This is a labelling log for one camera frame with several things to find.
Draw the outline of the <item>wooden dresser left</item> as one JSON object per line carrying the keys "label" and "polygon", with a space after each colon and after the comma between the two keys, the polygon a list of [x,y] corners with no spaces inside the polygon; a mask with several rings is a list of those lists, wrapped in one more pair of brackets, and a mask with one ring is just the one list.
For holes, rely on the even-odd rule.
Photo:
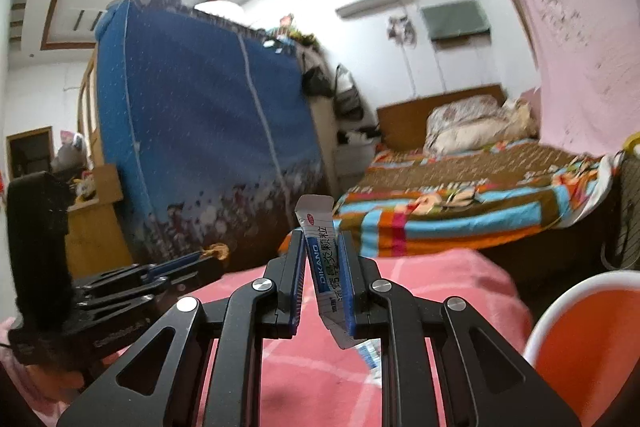
{"label": "wooden dresser left", "polygon": [[134,263],[114,209],[124,199],[117,168],[108,164],[90,173],[96,197],[68,210],[66,259],[74,279]]}

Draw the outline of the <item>yellow power strip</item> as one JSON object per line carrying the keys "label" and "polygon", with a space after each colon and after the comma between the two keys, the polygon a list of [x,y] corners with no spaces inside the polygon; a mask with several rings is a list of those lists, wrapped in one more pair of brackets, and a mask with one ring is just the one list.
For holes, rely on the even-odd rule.
{"label": "yellow power strip", "polygon": [[625,141],[623,151],[629,157],[640,158],[640,132],[634,133]]}

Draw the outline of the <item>wooden bed headboard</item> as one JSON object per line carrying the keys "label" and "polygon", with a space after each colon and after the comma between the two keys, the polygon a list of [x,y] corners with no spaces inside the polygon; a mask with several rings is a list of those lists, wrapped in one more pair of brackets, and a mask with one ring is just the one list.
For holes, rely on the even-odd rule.
{"label": "wooden bed headboard", "polygon": [[495,83],[379,107],[376,116],[382,143],[397,152],[421,150],[426,138],[427,118],[435,108],[477,95],[490,95],[499,104],[506,101],[502,87]]}

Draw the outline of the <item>blue fabric wardrobe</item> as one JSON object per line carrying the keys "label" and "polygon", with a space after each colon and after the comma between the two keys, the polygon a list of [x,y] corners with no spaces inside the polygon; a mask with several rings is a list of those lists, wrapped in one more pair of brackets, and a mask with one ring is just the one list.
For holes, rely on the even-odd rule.
{"label": "blue fabric wardrobe", "polygon": [[227,246],[233,271],[277,256],[294,207],[326,193],[296,49],[181,0],[116,0],[96,28],[102,153],[134,260]]}

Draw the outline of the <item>floral folded pillow bedding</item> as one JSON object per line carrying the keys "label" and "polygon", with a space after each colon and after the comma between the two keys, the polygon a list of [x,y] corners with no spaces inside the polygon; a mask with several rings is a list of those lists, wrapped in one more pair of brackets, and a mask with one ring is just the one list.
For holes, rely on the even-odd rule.
{"label": "floral folded pillow bedding", "polygon": [[433,110],[426,121],[423,152],[449,155],[537,134],[538,124],[527,102],[500,104],[490,95],[475,95]]}

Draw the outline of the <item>orange and white trash bin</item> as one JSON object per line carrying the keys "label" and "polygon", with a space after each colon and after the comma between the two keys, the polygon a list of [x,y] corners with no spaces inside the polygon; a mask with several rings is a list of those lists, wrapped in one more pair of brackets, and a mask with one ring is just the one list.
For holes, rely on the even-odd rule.
{"label": "orange and white trash bin", "polygon": [[639,424],[639,273],[589,277],[535,325],[524,358],[583,426]]}

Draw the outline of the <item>white bedside cabinet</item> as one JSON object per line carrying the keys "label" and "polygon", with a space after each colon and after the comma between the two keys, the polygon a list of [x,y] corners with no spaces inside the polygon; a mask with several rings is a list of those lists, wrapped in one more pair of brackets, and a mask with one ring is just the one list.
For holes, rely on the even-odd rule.
{"label": "white bedside cabinet", "polygon": [[364,176],[375,156],[376,143],[343,144],[334,150],[334,168],[342,193],[355,186]]}

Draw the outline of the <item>hanging black grey bag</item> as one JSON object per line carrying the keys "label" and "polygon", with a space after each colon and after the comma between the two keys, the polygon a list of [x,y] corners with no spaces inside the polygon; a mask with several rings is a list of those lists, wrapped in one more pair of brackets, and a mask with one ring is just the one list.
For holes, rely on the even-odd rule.
{"label": "hanging black grey bag", "polygon": [[364,108],[354,77],[348,68],[338,64],[334,76],[333,112],[338,120],[362,121]]}

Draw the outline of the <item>white toothpaste tube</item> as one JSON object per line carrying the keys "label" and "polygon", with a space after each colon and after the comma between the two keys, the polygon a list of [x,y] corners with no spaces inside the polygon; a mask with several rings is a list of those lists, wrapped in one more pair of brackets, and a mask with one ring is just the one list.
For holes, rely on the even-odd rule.
{"label": "white toothpaste tube", "polygon": [[369,369],[370,381],[381,387],[383,373],[381,341],[378,339],[364,340],[362,343],[358,343],[355,349]]}

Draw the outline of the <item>blue white toothpaste box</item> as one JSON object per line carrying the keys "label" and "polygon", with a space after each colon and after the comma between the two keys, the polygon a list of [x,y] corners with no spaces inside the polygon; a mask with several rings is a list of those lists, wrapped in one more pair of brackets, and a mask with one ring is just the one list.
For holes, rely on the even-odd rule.
{"label": "blue white toothpaste box", "polygon": [[337,346],[346,350],[355,347],[356,340],[345,322],[332,209],[331,196],[305,194],[299,197],[295,214],[304,234],[320,319]]}

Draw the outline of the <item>pink hanging sheet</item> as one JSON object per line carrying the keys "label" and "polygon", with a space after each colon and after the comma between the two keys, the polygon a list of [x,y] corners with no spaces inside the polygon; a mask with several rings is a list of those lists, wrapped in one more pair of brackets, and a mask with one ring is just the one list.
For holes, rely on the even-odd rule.
{"label": "pink hanging sheet", "polygon": [[542,142],[601,156],[639,129],[639,0],[521,0],[541,87]]}

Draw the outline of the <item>small yellow trash piece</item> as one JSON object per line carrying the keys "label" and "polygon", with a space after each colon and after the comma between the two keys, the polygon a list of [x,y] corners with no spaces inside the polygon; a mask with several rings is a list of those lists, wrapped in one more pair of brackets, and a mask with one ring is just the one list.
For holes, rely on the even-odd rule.
{"label": "small yellow trash piece", "polygon": [[229,247],[224,243],[209,245],[201,251],[202,257],[212,257],[218,261],[226,261],[230,255]]}

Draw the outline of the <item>colourful striped bed quilt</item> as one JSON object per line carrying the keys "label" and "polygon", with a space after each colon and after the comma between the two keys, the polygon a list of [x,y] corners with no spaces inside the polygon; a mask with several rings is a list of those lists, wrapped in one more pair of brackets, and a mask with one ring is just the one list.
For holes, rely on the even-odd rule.
{"label": "colourful striped bed quilt", "polygon": [[533,139],[451,155],[382,147],[328,211],[363,257],[482,251],[587,217],[608,195],[619,163]]}

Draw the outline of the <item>green wall cloth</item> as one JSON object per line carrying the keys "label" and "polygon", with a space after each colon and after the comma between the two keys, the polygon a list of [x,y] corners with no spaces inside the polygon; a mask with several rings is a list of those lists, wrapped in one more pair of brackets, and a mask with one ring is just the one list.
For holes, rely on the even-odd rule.
{"label": "green wall cloth", "polygon": [[490,33],[490,23],[482,6],[464,0],[426,6],[421,15],[432,41],[444,41]]}

